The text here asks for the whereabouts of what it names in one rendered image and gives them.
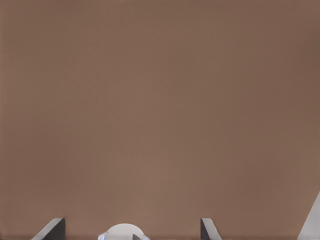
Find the silver frame post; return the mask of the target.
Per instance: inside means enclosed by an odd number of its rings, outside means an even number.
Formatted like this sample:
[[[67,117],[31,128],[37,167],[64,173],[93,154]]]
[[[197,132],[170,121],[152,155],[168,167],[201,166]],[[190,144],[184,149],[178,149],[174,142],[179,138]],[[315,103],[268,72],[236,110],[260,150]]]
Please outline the silver frame post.
[[[320,192],[296,240],[320,240]]]

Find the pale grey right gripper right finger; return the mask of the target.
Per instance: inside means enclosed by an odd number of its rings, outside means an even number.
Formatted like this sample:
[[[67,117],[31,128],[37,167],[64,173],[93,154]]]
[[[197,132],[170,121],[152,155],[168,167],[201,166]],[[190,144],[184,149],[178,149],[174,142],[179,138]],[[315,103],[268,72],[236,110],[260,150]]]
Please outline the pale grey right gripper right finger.
[[[222,240],[211,218],[200,219],[200,240]]]

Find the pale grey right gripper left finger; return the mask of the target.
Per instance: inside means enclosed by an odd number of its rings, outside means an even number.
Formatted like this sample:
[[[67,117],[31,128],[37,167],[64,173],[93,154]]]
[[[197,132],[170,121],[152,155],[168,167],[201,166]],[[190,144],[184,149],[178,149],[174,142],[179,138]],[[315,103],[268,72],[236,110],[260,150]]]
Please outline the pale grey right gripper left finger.
[[[52,219],[31,240],[66,240],[65,218],[57,217]]]

